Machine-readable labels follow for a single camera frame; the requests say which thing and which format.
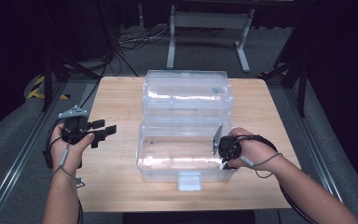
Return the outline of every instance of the hand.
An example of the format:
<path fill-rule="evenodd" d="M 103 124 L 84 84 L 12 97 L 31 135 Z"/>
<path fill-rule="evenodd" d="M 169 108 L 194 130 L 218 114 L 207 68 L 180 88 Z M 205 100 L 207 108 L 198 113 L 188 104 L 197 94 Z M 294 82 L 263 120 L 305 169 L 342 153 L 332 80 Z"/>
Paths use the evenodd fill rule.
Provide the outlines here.
<path fill-rule="evenodd" d="M 70 145 L 62 140 L 62 130 L 63 124 L 58 124 L 51 135 L 50 143 L 55 141 L 51 145 L 51 157 L 53 159 L 53 171 L 56 171 L 60 165 L 60 159 L 63 151 L 68 148 L 68 156 L 66 158 L 63 169 L 68 172 L 70 175 L 75 176 L 77 167 L 81 162 L 81 158 L 84 150 L 91 144 L 94 139 L 94 134 L 89 133 L 82 140 L 80 140 L 76 145 Z"/>
<path fill-rule="evenodd" d="M 248 132 L 247 130 L 243 128 L 234 128 L 229 132 L 229 136 L 237 137 L 239 135 L 254 135 L 253 133 Z M 240 142 L 241 144 L 241 155 L 245 156 L 247 159 L 252 161 L 254 164 L 261 163 L 263 161 L 268 160 L 269 158 L 276 155 L 276 151 L 272 149 L 271 147 L 267 146 L 264 143 L 261 143 L 256 140 L 244 140 Z M 230 167 L 248 167 L 251 169 L 256 170 L 264 170 L 264 171 L 270 171 L 270 162 L 266 162 L 265 164 L 259 165 L 259 166 L 253 166 L 251 167 L 246 162 L 241 160 L 240 158 L 237 158 L 235 160 L 229 161 L 228 165 Z"/>

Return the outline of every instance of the tabletop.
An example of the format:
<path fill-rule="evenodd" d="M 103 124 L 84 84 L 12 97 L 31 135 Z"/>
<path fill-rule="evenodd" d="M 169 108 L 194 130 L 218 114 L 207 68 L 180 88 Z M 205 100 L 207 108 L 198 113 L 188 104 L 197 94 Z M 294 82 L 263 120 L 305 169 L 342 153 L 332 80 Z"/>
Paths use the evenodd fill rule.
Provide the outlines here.
<path fill-rule="evenodd" d="M 234 97 L 232 122 L 271 141 L 300 168 L 281 118 L 261 79 L 229 78 Z M 259 178 L 240 168 L 228 182 L 202 183 L 201 191 L 179 191 L 177 183 L 144 182 L 136 165 L 139 126 L 143 121 L 143 77 L 104 77 L 89 121 L 105 119 L 117 125 L 96 148 L 83 155 L 77 176 L 86 186 L 78 190 L 85 212 L 147 212 L 289 208 L 274 176 Z"/>

